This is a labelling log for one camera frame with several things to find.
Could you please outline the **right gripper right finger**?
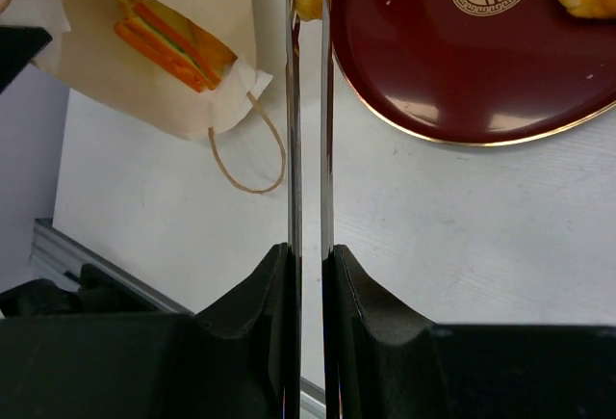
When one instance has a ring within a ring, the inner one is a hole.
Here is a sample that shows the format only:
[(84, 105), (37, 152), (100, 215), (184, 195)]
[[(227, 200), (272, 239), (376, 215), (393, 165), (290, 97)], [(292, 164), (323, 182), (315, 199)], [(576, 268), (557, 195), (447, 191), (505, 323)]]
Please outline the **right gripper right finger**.
[(437, 324), (350, 249), (322, 264), (330, 418), (611, 418), (615, 330)]

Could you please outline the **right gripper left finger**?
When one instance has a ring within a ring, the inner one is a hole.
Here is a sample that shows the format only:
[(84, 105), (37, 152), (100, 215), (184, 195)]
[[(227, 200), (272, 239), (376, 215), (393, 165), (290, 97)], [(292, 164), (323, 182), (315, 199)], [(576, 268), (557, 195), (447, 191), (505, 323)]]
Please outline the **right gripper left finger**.
[(5, 418), (173, 418), (168, 392), (191, 313), (4, 317)]

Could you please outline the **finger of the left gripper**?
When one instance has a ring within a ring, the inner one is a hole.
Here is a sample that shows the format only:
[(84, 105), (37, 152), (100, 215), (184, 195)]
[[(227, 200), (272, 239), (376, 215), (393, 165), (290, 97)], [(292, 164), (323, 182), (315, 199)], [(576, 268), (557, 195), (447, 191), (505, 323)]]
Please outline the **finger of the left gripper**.
[(52, 36), (40, 27), (0, 28), (0, 93), (51, 41)]

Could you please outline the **fake sandwich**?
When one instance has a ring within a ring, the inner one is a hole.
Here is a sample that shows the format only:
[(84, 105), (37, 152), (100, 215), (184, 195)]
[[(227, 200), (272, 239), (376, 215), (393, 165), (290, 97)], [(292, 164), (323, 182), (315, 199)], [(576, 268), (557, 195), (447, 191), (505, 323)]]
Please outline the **fake sandwich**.
[(123, 19), (115, 34), (196, 92), (213, 90), (237, 55), (223, 42), (158, 0), (116, 0)]

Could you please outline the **beige paper bag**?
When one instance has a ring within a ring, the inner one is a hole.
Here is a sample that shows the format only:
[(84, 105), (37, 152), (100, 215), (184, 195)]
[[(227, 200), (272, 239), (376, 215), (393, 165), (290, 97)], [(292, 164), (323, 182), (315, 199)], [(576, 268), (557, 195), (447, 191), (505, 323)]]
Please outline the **beige paper bag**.
[(271, 80), (252, 0), (1, 0), (1, 70), (22, 62), (189, 141), (262, 113)]

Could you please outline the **metal tongs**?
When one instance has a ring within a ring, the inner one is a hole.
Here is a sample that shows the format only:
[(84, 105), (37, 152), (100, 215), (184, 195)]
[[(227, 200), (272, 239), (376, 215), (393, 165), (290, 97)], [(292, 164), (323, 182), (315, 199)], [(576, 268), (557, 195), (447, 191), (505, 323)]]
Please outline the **metal tongs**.
[(284, 416), (300, 416), (302, 329), (302, 163), (300, 125), (300, 25), (295, 0), (286, 0), (286, 97), (288, 244), (287, 310), (291, 322), (290, 368), (285, 379)]

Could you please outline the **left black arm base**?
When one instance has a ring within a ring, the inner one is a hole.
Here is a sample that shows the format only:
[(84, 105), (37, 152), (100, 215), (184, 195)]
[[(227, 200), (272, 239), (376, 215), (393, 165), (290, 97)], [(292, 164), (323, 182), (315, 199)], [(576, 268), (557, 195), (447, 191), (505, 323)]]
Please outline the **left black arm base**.
[(66, 314), (159, 312), (154, 304), (92, 264), (84, 264), (69, 291), (47, 278), (37, 278), (1, 293), (4, 317)]

